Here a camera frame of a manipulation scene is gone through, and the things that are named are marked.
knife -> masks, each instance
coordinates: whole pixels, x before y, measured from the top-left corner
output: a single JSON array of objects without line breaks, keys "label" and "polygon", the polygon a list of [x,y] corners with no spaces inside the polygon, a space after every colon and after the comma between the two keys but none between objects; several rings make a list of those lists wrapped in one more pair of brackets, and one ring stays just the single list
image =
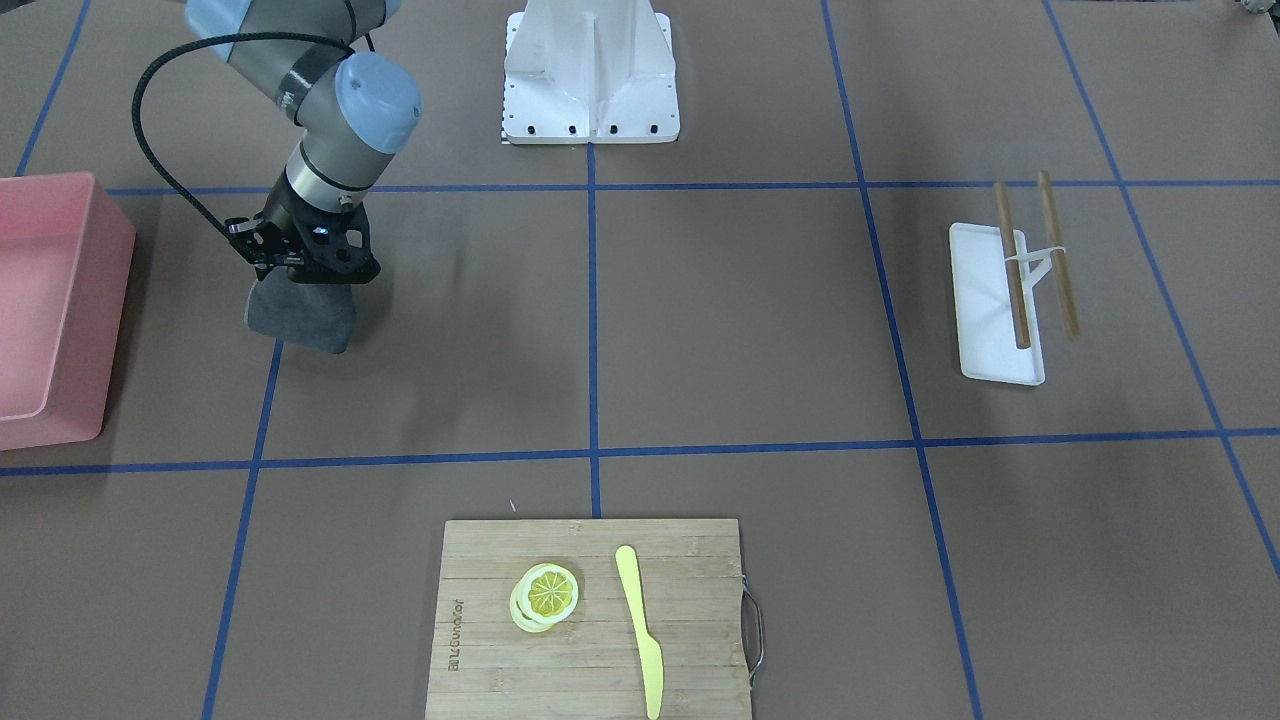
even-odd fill
[{"label": "knife", "polygon": [[631,611],[631,625],[636,630],[636,647],[640,648],[640,673],[644,675],[644,705],[649,720],[657,720],[662,712],[662,647],[649,634],[644,620],[644,592],[640,589],[640,561],[636,548],[620,546],[613,553],[618,565],[618,578],[622,579],[622,592],[627,594],[627,609]]}]

cutting board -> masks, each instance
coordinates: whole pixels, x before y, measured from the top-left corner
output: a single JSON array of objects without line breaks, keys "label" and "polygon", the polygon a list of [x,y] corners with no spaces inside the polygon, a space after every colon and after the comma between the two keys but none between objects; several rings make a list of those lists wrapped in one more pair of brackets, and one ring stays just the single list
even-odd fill
[{"label": "cutting board", "polygon": [[[613,562],[636,548],[663,719],[750,720],[737,520],[452,520],[444,527],[426,720],[645,717],[640,655]],[[525,570],[556,562],[577,609],[545,633],[511,621]]]}]

blue tape line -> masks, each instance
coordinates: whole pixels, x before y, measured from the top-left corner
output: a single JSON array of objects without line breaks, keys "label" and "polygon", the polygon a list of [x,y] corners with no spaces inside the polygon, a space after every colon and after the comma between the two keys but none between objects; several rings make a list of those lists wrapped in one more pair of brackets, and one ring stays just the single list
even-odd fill
[{"label": "blue tape line", "polygon": [[773,442],[744,445],[671,445],[646,447],[604,447],[600,457],[659,457],[671,455],[756,455],[774,452],[840,452],[849,450],[904,450],[915,447],[911,439],[869,439],[847,442]]},{"label": "blue tape line", "polygon": [[[867,182],[700,182],[700,183],[596,183],[598,192],[666,192],[698,190],[947,190],[991,187],[996,181],[867,181]],[[1005,181],[1009,187],[1036,187],[1036,181]],[[1172,179],[1125,181],[1128,187],[1280,187],[1280,179]],[[1055,179],[1055,187],[1119,187],[1117,181]],[[265,195],[269,187],[192,187],[193,195]],[[449,193],[449,192],[584,192],[585,184],[380,184],[370,192]],[[178,195],[172,187],[110,187],[116,197]]]},{"label": "blue tape line", "polygon": [[1201,395],[1204,398],[1204,405],[1208,407],[1208,414],[1213,419],[1213,427],[1216,428],[1217,436],[1222,442],[1222,450],[1226,452],[1228,460],[1231,464],[1231,471],[1235,473],[1235,482],[1240,486],[1240,493],[1244,496],[1244,502],[1249,509],[1249,514],[1253,515],[1253,524],[1257,527],[1258,537],[1262,538],[1262,546],[1266,548],[1267,556],[1271,560],[1271,569],[1275,571],[1276,578],[1280,578],[1280,553],[1276,552],[1275,542],[1272,542],[1271,533],[1267,530],[1266,521],[1262,519],[1262,512],[1258,510],[1257,501],[1253,498],[1253,491],[1249,488],[1249,480],[1244,477],[1244,471],[1235,457],[1235,448],[1231,446],[1230,434],[1222,424],[1222,418],[1217,411],[1217,405],[1213,402],[1213,395],[1208,389],[1208,382],[1204,379],[1204,373],[1201,369],[1199,360],[1196,359],[1196,351],[1192,348],[1190,338],[1187,334],[1187,328],[1183,325],[1181,316],[1178,314],[1178,307],[1174,306],[1172,295],[1169,292],[1169,286],[1165,283],[1164,273],[1160,272],[1160,264],[1156,261],[1156,254],[1151,249],[1151,242],[1147,240],[1147,231],[1143,228],[1142,220],[1138,218],[1138,209],[1134,206],[1128,183],[1120,173],[1120,165],[1116,163],[1115,154],[1111,151],[1111,143],[1107,141],[1106,132],[1102,131],[1102,123],[1098,120],[1098,114],[1093,108],[1093,101],[1089,99],[1089,92],[1084,88],[1084,79],[1080,77],[1080,70],[1075,64],[1075,58],[1071,55],[1071,49],[1066,44],[1066,35],[1062,32],[1062,26],[1057,20],[1057,14],[1053,13],[1052,3],[1050,0],[1041,0],[1041,4],[1044,6],[1044,13],[1048,15],[1050,24],[1053,26],[1053,35],[1057,36],[1057,44],[1062,49],[1064,58],[1066,58],[1068,68],[1071,70],[1071,78],[1075,79],[1075,88],[1079,91],[1080,99],[1084,101],[1084,109],[1089,113],[1089,120],[1093,123],[1093,129],[1098,135],[1098,142],[1102,145],[1102,152],[1107,158],[1107,164],[1111,165],[1111,174],[1115,176],[1116,182],[1119,183],[1120,195],[1124,197],[1125,208],[1129,210],[1129,219],[1133,222],[1134,231],[1138,233],[1138,242],[1142,243],[1142,251],[1147,256],[1147,264],[1151,265],[1151,273],[1156,279],[1156,286],[1160,288],[1160,296],[1165,301],[1165,309],[1169,311],[1169,318],[1172,320],[1174,329],[1178,332],[1178,340],[1181,342],[1183,351],[1187,354],[1187,361],[1190,363],[1192,373],[1196,375],[1196,383],[1199,386]]},{"label": "blue tape line", "polygon": [[58,72],[54,74],[54,82],[49,86],[49,94],[45,95],[45,104],[40,106],[40,114],[36,117],[36,126],[31,128],[31,135],[27,137],[27,147],[22,151],[22,159],[18,160],[18,169],[14,170],[14,177],[22,177],[27,174],[27,164],[31,163],[31,154],[36,150],[36,142],[40,141],[40,133],[45,129],[45,120],[49,119],[49,109],[54,106],[54,97],[58,95],[58,88],[63,85],[63,77],[67,74],[67,67],[70,65],[72,55],[76,53],[76,45],[79,42],[79,33],[84,28],[84,18],[88,17],[90,0],[84,0],[81,5],[79,15],[76,17],[76,26],[72,28],[72,36],[67,41],[67,50],[63,51],[63,61],[58,64]]},{"label": "blue tape line", "polygon": [[0,468],[0,478],[47,475],[128,475],[134,473],[207,473],[212,470],[247,470],[248,460],[196,462],[122,462],[118,465],[51,465],[42,468]]},{"label": "blue tape line", "polygon": [[1052,436],[992,436],[925,438],[925,447],[992,447],[997,445],[1071,445],[1089,442],[1138,442],[1155,439],[1216,438],[1217,430],[1152,430],[1133,433],[1066,433]]},{"label": "blue tape line", "polygon": [[[1234,428],[1231,437],[1280,437],[1280,428]],[[774,442],[737,445],[669,445],[603,447],[591,450],[526,450],[495,452],[454,452],[421,455],[370,455],[357,457],[279,457],[274,460],[225,460],[204,462],[132,462],[120,465],[55,465],[33,468],[0,468],[0,478],[41,475],[93,475],[129,473],[200,473],[215,470],[264,470],[307,468],[369,468],[379,465],[445,465],[467,462],[529,462],[538,460],[582,460],[590,457],[655,457],[672,455],[756,455],[781,452],[852,452],[869,450],[908,450],[924,447],[991,447],[1001,445],[1083,445],[1093,442],[1142,442],[1216,438],[1216,430],[1153,430],[1123,433],[1065,433],[1048,436],[978,436],[956,438]]]},{"label": "blue tape line", "polygon": [[369,455],[362,457],[279,457],[262,460],[268,470],[306,468],[374,468],[379,465],[453,465],[462,462],[522,462],[589,457],[590,450],[529,450],[515,452],[442,452],[436,455]]},{"label": "blue tape line", "polygon": [[600,456],[591,454],[591,518],[604,516],[604,502],[600,500]]},{"label": "blue tape line", "polygon": [[876,229],[876,217],[872,210],[872,199],[867,188],[867,174],[863,169],[863,156],[858,146],[858,132],[854,127],[854,114],[849,104],[849,92],[845,86],[845,72],[840,63],[840,50],[836,45],[836,29],[831,22],[831,6],[828,0],[822,0],[823,22],[827,26],[827,44],[831,47],[831,64],[836,74],[836,86],[840,90],[840,104],[845,113],[845,128],[849,132],[849,146],[852,152],[854,169],[858,173],[858,182],[861,184],[863,213],[867,215],[867,233],[870,238],[872,254],[876,258],[876,275],[879,278],[881,295],[884,302],[884,315],[888,319],[890,338],[893,342],[893,356],[897,361],[899,379],[902,384],[902,400],[906,404],[906,415],[911,424],[911,439],[915,445],[915,456],[920,466],[920,479],[924,484],[924,497],[929,506],[929,521],[933,524],[933,541],[937,544],[938,564],[942,569],[942,580],[946,585],[947,603],[951,607],[951,623],[955,626],[956,647],[960,652],[960,662],[964,669],[965,685],[969,689],[969,705],[974,720],[982,720],[982,700],[978,694],[978,680],[973,670],[973,660],[969,655],[969,641],[964,629],[964,618],[960,612],[960,598],[955,587],[955,577],[951,573],[951,559],[947,551],[946,534],[942,529],[942,518],[938,514],[937,498],[933,493],[933,478],[929,471],[929,460],[925,455],[920,433],[920,420],[915,411],[915,397],[911,392],[911,378],[906,369],[906,356],[902,352],[902,338],[897,327],[897,318],[893,313],[893,297],[890,292],[888,274],[884,269],[884,256],[881,252],[879,233]]},{"label": "blue tape line", "polygon": [[596,190],[672,191],[672,190],[852,190],[856,182],[620,182],[599,184]]},{"label": "blue tape line", "polygon": [[218,638],[214,641],[214,659],[209,665],[209,684],[205,688],[205,703],[201,720],[212,720],[214,706],[218,702],[218,683],[223,675],[223,660],[227,656],[227,637],[230,634],[232,612],[236,609],[236,589],[239,587],[241,564],[244,560],[244,541],[248,539],[248,527],[253,516],[253,497],[257,493],[257,475],[262,450],[266,446],[268,424],[271,420],[271,405],[275,401],[275,383],[280,375],[280,357],[284,342],[275,341],[271,351],[271,368],[266,373],[266,388],[262,391],[262,410],[257,419],[257,436],[253,442],[253,462],[244,483],[244,501],[241,503],[239,527],[236,529],[236,547],[232,551],[232,566],[227,574],[227,592],[223,594],[223,612],[218,620]]},{"label": "blue tape line", "polygon": [[1280,179],[1169,179],[1169,181],[1124,181],[1129,187],[1277,187]]},{"label": "blue tape line", "polygon": [[205,688],[205,703],[201,720],[212,720],[214,703],[218,701],[218,683],[223,674],[223,659],[227,655],[227,635],[232,626],[232,609],[236,606],[236,589],[239,585],[241,562],[244,560],[244,539],[248,537],[248,523],[253,512],[253,495],[257,492],[257,468],[248,471],[244,484],[244,501],[241,503],[239,527],[236,529],[236,548],[232,551],[232,568],[227,574],[227,591],[223,593],[223,612],[218,620],[218,639],[214,641],[214,660],[209,667],[209,684]]},{"label": "blue tape line", "polygon": [[1277,437],[1280,428],[1238,428],[1226,430],[1226,434],[1231,437]]},{"label": "blue tape line", "polygon": [[595,145],[586,143],[586,266],[588,266],[588,423],[591,448],[591,518],[602,518],[600,501],[600,364],[599,286],[595,210]]},{"label": "blue tape line", "polygon": [[370,192],[582,192],[584,184],[376,184]]}]

brown floor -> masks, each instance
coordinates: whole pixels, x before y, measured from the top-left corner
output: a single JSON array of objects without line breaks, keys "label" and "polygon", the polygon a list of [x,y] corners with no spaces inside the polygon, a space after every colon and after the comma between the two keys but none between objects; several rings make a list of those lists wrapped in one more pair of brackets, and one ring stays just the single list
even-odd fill
[{"label": "brown floor", "polygon": [[[140,232],[106,430],[0,456],[0,717],[421,717],[444,521],[593,514],[741,519],[756,717],[1276,717],[1265,17],[663,0],[681,140],[589,150],[498,142],[521,6],[374,33],[426,113],[337,357],[243,328],[133,142],[180,5],[0,17],[0,172],[91,170]],[[297,140],[206,54],[146,119],[221,217]],[[1005,179],[1041,243],[1041,168],[1084,336],[1044,290],[1047,382],[964,378],[946,229]]]}]

yellow lemon slice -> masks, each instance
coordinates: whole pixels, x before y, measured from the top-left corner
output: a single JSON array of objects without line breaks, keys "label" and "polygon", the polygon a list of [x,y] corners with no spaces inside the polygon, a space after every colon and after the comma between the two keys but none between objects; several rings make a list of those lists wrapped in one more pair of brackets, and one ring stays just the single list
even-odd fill
[{"label": "yellow lemon slice", "polygon": [[511,589],[511,621],[516,624],[517,628],[525,630],[526,633],[545,633],[556,626],[554,623],[539,623],[536,620],[530,620],[520,611],[520,605],[516,603],[516,596],[520,594],[520,585],[517,584]]},{"label": "yellow lemon slice", "polygon": [[540,633],[577,607],[577,578],[552,562],[534,565],[511,593],[511,619],[522,630]]}]

